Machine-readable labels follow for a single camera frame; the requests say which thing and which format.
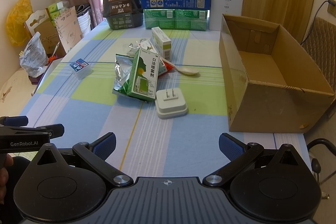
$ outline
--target checkered tablecloth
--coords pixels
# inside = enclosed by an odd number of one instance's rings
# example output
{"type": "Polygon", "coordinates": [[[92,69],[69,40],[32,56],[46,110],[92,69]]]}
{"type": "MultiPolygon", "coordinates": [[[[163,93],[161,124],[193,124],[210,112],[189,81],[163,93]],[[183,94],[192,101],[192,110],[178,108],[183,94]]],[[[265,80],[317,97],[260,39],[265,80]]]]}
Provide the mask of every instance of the checkered tablecloth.
{"type": "MultiPolygon", "coordinates": [[[[30,127],[62,123],[64,136],[53,140],[58,148],[80,141],[92,142],[114,132],[117,148],[106,160],[134,179],[137,176],[202,178],[227,164],[218,139],[228,132],[226,97],[219,32],[164,30],[172,40],[172,62],[195,66],[198,77],[176,71],[159,77],[157,89],[179,87],[189,112],[161,120],[155,104],[112,94],[115,54],[125,54],[128,44],[151,37],[144,27],[111,30],[100,23],[62,60],[25,106],[30,127]],[[71,74],[69,63],[82,58],[93,72],[83,80],[71,74]]],[[[303,134],[230,133],[265,148],[292,143],[309,163],[303,134]]]]}

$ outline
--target white power adapter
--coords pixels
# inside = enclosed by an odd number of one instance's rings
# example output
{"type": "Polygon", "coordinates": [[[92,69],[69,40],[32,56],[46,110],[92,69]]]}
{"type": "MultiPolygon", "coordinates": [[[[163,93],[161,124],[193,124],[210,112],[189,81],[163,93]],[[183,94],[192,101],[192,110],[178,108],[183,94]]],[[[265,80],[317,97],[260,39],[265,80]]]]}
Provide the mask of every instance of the white power adapter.
{"type": "Polygon", "coordinates": [[[188,111],[188,106],[179,88],[158,90],[155,105],[160,119],[183,116],[188,111]]]}

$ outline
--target metal screw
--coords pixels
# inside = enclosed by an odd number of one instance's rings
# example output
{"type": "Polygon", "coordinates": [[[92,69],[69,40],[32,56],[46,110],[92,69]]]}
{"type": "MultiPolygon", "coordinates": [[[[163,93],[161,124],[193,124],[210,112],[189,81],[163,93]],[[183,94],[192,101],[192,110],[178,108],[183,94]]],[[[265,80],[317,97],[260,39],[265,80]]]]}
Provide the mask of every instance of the metal screw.
{"type": "Polygon", "coordinates": [[[321,196],[322,199],[329,199],[330,198],[330,195],[326,192],[322,192],[322,196],[321,196]]]}
{"type": "Polygon", "coordinates": [[[130,177],[126,175],[118,175],[114,177],[113,181],[119,185],[126,184],[130,181],[130,177]]]}
{"type": "Polygon", "coordinates": [[[222,178],[218,175],[209,175],[205,178],[205,180],[209,182],[209,184],[217,184],[222,181],[222,178]]]}

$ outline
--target brown quilted cushion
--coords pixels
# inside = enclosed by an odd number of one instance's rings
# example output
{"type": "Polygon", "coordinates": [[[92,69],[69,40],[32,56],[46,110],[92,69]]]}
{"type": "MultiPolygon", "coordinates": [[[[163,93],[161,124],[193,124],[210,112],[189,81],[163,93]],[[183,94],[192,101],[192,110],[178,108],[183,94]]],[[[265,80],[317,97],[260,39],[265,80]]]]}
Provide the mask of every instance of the brown quilted cushion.
{"type": "Polygon", "coordinates": [[[302,45],[315,60],[331,88],[336,91],[336,26],[316,17],[313,30],[302,45]]]}

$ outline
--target yellow plastic bag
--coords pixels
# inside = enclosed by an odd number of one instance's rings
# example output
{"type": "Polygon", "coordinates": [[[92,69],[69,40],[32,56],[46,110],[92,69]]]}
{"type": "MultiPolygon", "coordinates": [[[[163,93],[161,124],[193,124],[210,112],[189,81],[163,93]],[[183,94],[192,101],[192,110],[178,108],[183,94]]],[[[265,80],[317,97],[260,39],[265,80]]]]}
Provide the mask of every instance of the yellow plastic bag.
{"type": "Polygon", "coordinates": [[[11,9],[6,20],[6,32],[13,46],[22,46],[28,39],[23,23],[33,13],[30,0],[19,0],[11,9]]]}

